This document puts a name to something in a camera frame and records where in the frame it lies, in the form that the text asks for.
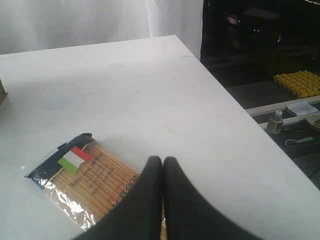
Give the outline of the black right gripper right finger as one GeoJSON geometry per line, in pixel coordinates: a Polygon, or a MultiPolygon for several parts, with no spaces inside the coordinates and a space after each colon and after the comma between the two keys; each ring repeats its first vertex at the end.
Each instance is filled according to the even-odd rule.
{"type": "Polygon", "coordinates": [[[193,186],[174,157],[163,162],[163,200],[169,240],[254,240],[214,208],[193,186]]]}

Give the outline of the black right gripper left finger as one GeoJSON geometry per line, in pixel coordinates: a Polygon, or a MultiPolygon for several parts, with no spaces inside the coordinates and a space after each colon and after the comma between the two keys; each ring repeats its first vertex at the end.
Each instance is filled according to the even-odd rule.
{"type": "Polygon", "coordinates": [[[158,156],[148,158],[134,186],[120,203],[81,240],[159,240],[163,207],[163,165],[158,156]]]}

